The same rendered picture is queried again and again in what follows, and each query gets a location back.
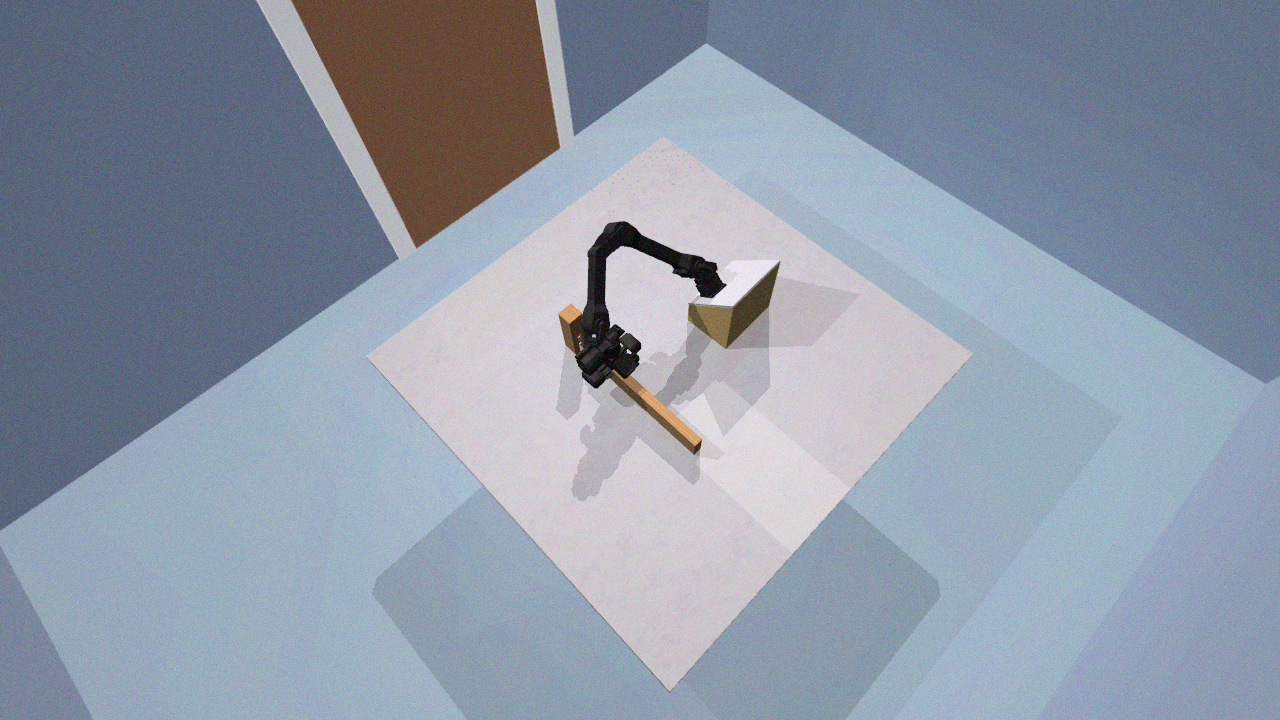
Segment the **brown wooden post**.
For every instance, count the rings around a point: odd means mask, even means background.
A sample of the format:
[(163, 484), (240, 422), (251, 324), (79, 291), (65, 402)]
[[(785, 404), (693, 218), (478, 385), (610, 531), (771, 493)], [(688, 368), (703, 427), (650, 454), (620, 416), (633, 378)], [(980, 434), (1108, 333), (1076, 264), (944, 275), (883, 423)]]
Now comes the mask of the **brown wooden post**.
[(570, 304), (561, 313), (558, 313), (558, 315), (561, 319), (561, 328), (564, 336), (564, 345), (571, 351), (573, 351), (573, 354), (579, 354), (580, 345), (582, 346), (582, 348), (588, 346), (584, 345), (584, 331), (581, 327), (582, 313), (580, 313), (577, 307)]

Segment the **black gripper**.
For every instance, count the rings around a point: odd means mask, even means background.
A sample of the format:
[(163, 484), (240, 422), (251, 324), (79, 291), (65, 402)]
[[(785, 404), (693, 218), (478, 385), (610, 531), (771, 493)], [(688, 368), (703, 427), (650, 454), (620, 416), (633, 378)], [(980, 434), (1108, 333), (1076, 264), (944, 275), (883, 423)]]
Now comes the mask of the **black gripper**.
[(593, 373), (593, 375), (588, 375), (588, 374), (585, 374), (582, 372), (582, 378), (585, 380), (588, 380), (588, 383), (590, 386), (593, 386), (594, 389), (596, 389), (598, 387), (600, 387), (607, 379), (609, 379), (614, 374), (613, 372), (611, 372), (611, 369), (608, 366), (609, 363), (614, 363), (617, 359), (620, 359), (621, 354), (627, 355), (627, 348), (632, 354), (637, 354), (637, 351), (641, 350), (641, 343), (632, 334), (630, 334), (630, 333), (625, 333), (620, 338), (620, 343), (625, 345), (622, 347), (620, 345), (620, 354), (614, 355), (613, 357), (607, 357), (605, 356), (605, 363), (603, 363), (602, 366), (599, 366), (596, 369), (596, 372)]

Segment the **wooden rail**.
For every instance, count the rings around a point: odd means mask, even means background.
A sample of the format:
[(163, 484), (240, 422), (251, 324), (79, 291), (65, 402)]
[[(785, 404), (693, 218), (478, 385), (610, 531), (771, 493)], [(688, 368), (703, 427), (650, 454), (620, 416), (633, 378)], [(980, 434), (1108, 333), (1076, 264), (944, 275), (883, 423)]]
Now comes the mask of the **wooden rail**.
[(632, 375), (623, 379), (617, 372), (611, 370), (614, 374), (611, 377), (621, 389), (625, 391), (636, 404), (639, 404), (646, 413), (649, 413), (669, 434), (675, 436), (681, 445), (684, 445), (691, 454), (696, 454), (701, 448), (701, 438), (695, 434), (687, 425), (684, 424), (669, 411), (659, 400), (657, 400), (649, 391), (646, 391)]

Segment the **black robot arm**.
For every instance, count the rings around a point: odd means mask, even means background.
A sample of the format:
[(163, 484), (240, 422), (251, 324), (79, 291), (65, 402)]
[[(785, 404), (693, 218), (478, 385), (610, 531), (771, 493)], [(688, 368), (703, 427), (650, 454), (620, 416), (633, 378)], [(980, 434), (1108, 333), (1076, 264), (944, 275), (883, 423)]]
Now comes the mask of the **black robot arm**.
[[(678, 252), (649, 240), (628, 222), (607, 224), (593, 247), (588, 250), (588, 304), (582, 310), (581, 320), (584, 345), (588, 346), (575, 355), (579, 368), (588, 375), (593, 375), (605, 363), (605, 356), (613, 357), (620, 354), (620, 337), (625, 334), (620, 325), (611, 327), (609, 313), (605, 307), (605, 258), (621, 246), (636, 249), (669, 264), (675, 268), (672, 273), (681, 278), (695, 279), (701, 297), (713, 299), (727, 286), (717, 274), (716, 263), (708, 263), (704, 258)], [(596, 334), (596, 338), (593, 334)], [(620, 359), (609, 363), (608, 366), (626, 379), (634, 373), (639, 360), (637, 354), (621, 354)]]

